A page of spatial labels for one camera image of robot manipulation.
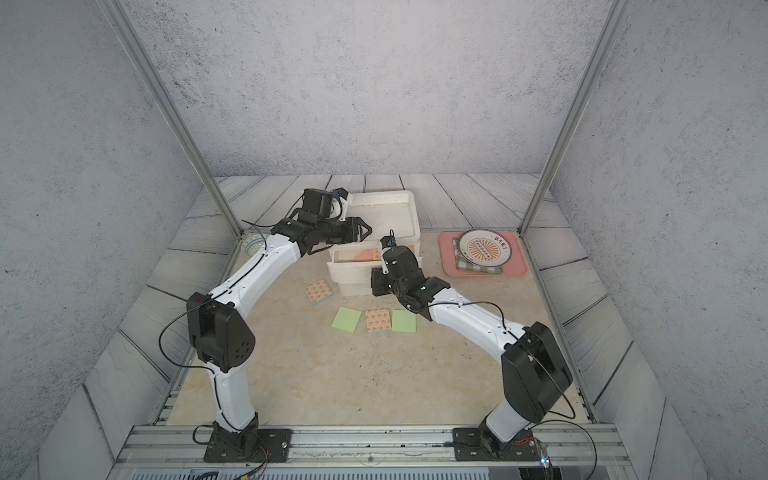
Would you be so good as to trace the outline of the white drawer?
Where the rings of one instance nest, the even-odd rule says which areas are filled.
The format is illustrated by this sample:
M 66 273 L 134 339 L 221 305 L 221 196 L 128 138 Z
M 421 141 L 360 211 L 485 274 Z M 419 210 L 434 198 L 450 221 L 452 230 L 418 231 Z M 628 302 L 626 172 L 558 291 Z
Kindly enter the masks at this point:
M 341 245 L 332 247 L 331 259 L 327 263 L 331 279 L 336 283 L 366 283 L 371 272 L 382 266 L 381 254 L 377 248 Z

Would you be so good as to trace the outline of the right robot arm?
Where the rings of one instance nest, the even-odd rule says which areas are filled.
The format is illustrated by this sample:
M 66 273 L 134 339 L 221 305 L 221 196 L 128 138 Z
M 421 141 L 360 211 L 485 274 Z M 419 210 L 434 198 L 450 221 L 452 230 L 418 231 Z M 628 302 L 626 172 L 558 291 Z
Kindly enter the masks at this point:
M 375 296 L 394 296 L 405 310 L 462 335 L 500 365 L 503 399 L 479 426 L 487 449 L 519 437 L 565 396 L 573 375 L 549 327 L 514 323 L 497 304 L 470 301 L 447 281 L 427 277 L 415 254 L 392 236 L 381 239 L 380 254 L 382 265 L 371 273 Z

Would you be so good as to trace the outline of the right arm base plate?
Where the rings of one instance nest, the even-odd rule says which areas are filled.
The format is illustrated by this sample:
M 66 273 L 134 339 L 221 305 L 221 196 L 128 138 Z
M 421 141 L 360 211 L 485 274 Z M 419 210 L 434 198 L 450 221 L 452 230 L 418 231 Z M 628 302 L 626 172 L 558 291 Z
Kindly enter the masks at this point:
M 522 429 L 510 440 L 499 440 L 483 421 L 478 427 L 454 428 L 452 439 L 443 444 L 452 448 L 457 461 L 534 462 L 540 459 L 537 439 Z

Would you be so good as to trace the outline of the white drawer cabinet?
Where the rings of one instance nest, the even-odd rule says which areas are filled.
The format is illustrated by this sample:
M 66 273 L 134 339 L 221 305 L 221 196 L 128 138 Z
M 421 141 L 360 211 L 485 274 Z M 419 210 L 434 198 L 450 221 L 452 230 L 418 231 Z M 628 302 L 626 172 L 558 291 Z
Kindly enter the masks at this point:
M 418 261 L 420 236 L 418 215 L 414 195 L 410 191 L 382 191 L 372 193 L 350 193 L 347 204 L 348 217 L 360 217 L 372 227 L 372 233 L 364 241 L 351 243 L 354 247 L 373 247 L 380 251 L 380 239 L 395 232 L 397 245 L 408 247 Z M 371 276 L 366 283 L 336 283 L 342 296 L 371 295 Z

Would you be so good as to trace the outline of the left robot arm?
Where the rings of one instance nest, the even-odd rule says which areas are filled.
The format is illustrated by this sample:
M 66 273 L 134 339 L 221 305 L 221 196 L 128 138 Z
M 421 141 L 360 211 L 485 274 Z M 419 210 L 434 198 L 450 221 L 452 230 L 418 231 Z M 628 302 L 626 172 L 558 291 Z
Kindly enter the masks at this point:
M 188 298 L 190 344 L 211 380 L 215 426 L 240 434 L 256 418 L 247 374 L 256 339 L 246 319 L 259 298 L 288 267 L 313 254 L 317 245 L 358 243 L 371 233 L 372 227 L 359 217 L 285 218 L 230 278 L 207 294 L 195 293 Z

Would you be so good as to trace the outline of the pink sticky pad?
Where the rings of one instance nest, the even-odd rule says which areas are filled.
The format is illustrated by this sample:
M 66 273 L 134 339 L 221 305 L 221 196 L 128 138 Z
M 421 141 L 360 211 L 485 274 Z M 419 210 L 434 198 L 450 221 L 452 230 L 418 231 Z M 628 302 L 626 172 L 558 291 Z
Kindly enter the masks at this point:
M 353 258 L 354 262 L 374 262 L 380 260 L 381 252 L 378 249 L 362 250 Z

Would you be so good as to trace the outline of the green sticky pad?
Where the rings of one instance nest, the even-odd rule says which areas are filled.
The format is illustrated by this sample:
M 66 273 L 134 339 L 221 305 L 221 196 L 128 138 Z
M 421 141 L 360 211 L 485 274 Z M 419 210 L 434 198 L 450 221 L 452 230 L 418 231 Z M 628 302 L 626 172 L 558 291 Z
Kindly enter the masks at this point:
M 362 312 L 349 307 L 341 306 L 331 323 L 331 327 L 343 332 L 354 333 L 360 321 Z
M 415 333 L 417 317 L 406 310 L 393 310 L 391 314 L 391 331 L 397 333 Z

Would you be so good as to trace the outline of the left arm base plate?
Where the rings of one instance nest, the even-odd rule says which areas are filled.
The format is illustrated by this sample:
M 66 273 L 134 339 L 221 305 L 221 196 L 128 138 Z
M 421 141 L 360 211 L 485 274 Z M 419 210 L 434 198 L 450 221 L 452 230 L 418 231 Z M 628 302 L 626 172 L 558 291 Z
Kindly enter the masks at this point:
M 261 428 L 258 416 L 243 429 L 229 431 L 217 422 L 203 456 L 204 463 L 285 463 L 293 431 L 287 428 Z

